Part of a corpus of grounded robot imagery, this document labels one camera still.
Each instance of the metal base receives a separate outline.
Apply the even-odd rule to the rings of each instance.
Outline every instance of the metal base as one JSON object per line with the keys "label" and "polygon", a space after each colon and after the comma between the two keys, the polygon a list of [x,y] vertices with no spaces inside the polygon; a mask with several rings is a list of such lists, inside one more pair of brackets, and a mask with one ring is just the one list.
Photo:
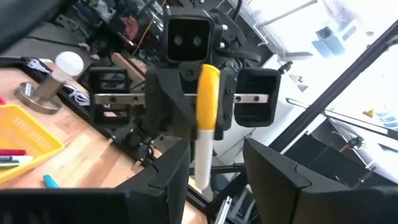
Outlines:
{"label": "metal base", "polygon": [[14,90],[15,97],[30,109],[43,114],[55,114],[62,107],[59,97],[54,96],[50,101],[39,99],[34,93],[36,88],[29,82],[19,84]]}

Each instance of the wooden tabletop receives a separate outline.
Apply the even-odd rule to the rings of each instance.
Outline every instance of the wooden tabletop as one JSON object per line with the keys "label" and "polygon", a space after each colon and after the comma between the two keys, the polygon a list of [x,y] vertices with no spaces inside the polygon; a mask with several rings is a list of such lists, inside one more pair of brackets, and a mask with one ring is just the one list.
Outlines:
{"label": "wooden tabletop", "polygon": [[[2,68],[0,78],[0,96],[7,103],[21,105],[65,144],[62,152],[19,178],[0,185],[0,188],[43,188],[45,174],[50,174],[60,187],[115,187],[143,169],[134,165],[133,160],[65,105],[57,114],[47,115],[20,103],[13,94],[15,87],[21,82],[35,83],[24,72]],[[182,223],[206,223],[206,216],[186,202]]]}

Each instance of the metal cylinder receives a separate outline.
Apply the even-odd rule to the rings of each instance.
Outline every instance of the metal cylinder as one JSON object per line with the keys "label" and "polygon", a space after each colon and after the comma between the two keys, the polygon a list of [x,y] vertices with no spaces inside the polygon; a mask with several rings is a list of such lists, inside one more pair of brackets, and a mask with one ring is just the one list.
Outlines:
{"label": "metal cylinder", "polygon": [[55,114],[62,107],[57,92],[69,78],[81,73],[84,64],[76,53],[62,52],[55,59],[55,65],[52,73],[37,88],[29,82],[21,83],[14,90],[16,98],[39,113]]}
{"label": "metal cylinder", "polygon": [[36,89],[35,95],[43,100],[51,100],[63,86],[64,83],[57,81],[49,75]]}

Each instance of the yellow basket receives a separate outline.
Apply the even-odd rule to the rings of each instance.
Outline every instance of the yellow basket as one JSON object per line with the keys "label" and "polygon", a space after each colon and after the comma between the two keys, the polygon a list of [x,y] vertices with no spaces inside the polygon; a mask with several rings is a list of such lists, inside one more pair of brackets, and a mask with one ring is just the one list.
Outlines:
{"label": "yellow basket", "polygon": [[0,183],[37,167],[63,148],[62,142],[19,105],[0,106],[0,149],[25,149],[33,156],[30,163],[0,169]]}

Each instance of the blue object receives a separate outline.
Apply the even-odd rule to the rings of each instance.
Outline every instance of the blue object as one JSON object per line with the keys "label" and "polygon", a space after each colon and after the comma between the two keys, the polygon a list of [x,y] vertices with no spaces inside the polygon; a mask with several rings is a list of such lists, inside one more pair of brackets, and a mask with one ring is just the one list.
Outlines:
{"label": "blue object", "polygon": [[59,188],[58,184],[55,182],[55,180],[50,175],[44,175],[43,181],[47,188],[50,188],[50,189],[58,189]]}

